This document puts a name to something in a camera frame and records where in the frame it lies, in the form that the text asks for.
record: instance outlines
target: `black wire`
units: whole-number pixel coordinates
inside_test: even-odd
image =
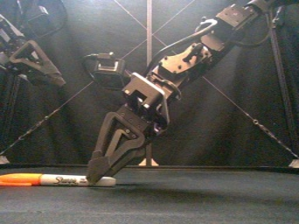
[[[265,14],[265,21],[267,21],[267,33],[265,36],[256,42],[256,43],[243,43],[239,41],[231,41],[232,44],[235,44],[239,47],[247,47],[247,48],[252,48],[252,47],[257,47],[260,45],[263,45],[265,43],[265,41],[268,40],[269,37],[269,32],[272,29],[272,19],[273,19],[273,14],[272,14],[272,10],[269,10],[269,12]]]
[[[97,60],[97,58],[99,58],[99,55],[92,53],[92,54],[84,56],[83,60],[81,60],[83,70],[92,80],[95,80],[95,77],[93,77],[91,71],[88,70],[87,62],[88,62],[88,60]]]
[[[153,56],[152,61],[149,62],[145,70],[144,70],[144,74],[143,76],[147,76],[147,74],[152,71],[155,65],[157,64],[157,62],[160,61],[160,59],[164,57],[165,53],[168,53],[173,48],[176,48],[177,46],[183,46],[188,43],[191,43],[192,41],[195,41],[199,37],[201,37],[203,35],[205,35],[208,32],[211,32],[211,29],[213,28],[213,26],[217,24],[217,21],[215,19],[209,19],[207,20],[207,23],[209,23],[209,26],[205,27],[203,30],[195,32],[191,36],[188,36],[187,38],[180,39],[179,41],[176,41],[175,43],[172,43],[171,45],[168,45],[163,50],[159,51],[159,53]]]

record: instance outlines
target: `orange marker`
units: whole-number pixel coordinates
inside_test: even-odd
[[[93,186],[113,186],[116,179],[104,177]],[[91,186],[85,176],[12,173],[0,176],[0,186]]]

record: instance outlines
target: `cable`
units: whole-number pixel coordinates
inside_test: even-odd
[[[61,110],[61,108],[76,98],[76,96],[89,87],[93,81],[24,132],[22,135],[17,137],[12,144],[6,146],[6,148],[0,152],[0,156],[5,154],[8,150],[10,150],[18,142],[21,142],[43,125],[45,121],[51,119],[51,117]]]
[[[205,27],[203,30],[195,32],[191,36],[188,36],[187,38],[180,39],[179,41],[173,42],[171,45],[168,45],[163,50],[159,51],[159,53],[153,56],[152,61],[149,62],[145,70],[144,70],[144,74],[143,76],[147,76],[148,73],[152,71],[156,63],[160,61],[160,59],[164,57],[164,54],[168,53],[176,46],[181,46],[185,45],[188,43],[191,43],[193,40],[196,40],[199,37],[204,36],[208,32],[211,32],[211,29],[215,27],[215,25],[217,24],[217,21],[215,19],[208,19],[205,21],[207,23],[209,23],[209,26]]]
[[[267,34],[256,43],[243,43],[236,40],[232,40],[231,43],[239,47],[247,47],[247,48],[252,48],[252,47],[257,47],[257,46],[263,45],[269,37],[269,32],[272,29],[272,27],[271,27],[272,19],[273,19],[273,14],[272,14],[272,10],[269,10],[269,12],[265,14]]]
[[[280,144],[280,146],[292,154],[292,156],[297,159],[299,156],[293,153],[293,151],[285,146],[285,144],[276,138],[275,134],[271,130],[255,119],[249,113],[229,99],[229,97],[220,91],[220,89],[212,84],[212,82],[201,76],[201,78],[209,83],[209,85],[216,89],[216,91],[223,95],[223,97],[232,103],[232,105],[239,109],[239,111],[248,117],[252,123],[259,127],[259,129]]]

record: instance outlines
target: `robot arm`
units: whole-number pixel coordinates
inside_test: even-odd
[[[1,68],[25,78],[33,85],[63,86],[64,79],[43,49],[0,15],[0,64]]]
[[[96,149],[88,162],[87,178],[91,184],[104,176],[113,176],[133,158],[144,155],[144,146],[167,129],[168,105],[181,98],[181,89],[225,56],[243,39],[251,22],[281,3],[252,0],[244,7],[231,5],[213,19],[203,19],[189,37],[155,55],[143,75],[132,73],[131,81],[123,88],[125,105],[117,112],[107,114],[99,132]],[[167,56],[176,46],[187,44],[189,47],[183,53]],[[111,65],[109,71],[119,70],[117,63]]]

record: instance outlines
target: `black curtain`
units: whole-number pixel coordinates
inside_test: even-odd
[[[89,84],[80,65],[84,55],[113,52],[127,70],[145,70],[145,0],[64,0],[65,27],[39,39],[67,85],[36,87],[21,80],[6,144]],[[153,53],[193,33],[201,17],[212,18],[232,3],[247,1],[153,1]],[[13,1],[1,1],[1,14],[13,19]],[[293,113],[297,118],[297,5],[287,7],[279,28]],[[259,41],[267,33],[261,17],[244,41]],[[285,112],[276,78],[269,41],[260,47],[235,47],[205,73],[205,79],[240,108],[291,144]],[[207,80],[199,78],[169,107],[171,125],[153,141],[153,159],[160,165],[288,165],[292,156],[273,141]],[[43,126],[5,153],[14,163],[85,164],[99,136],[105,113],[116,111],[120,92],[91,86]]]

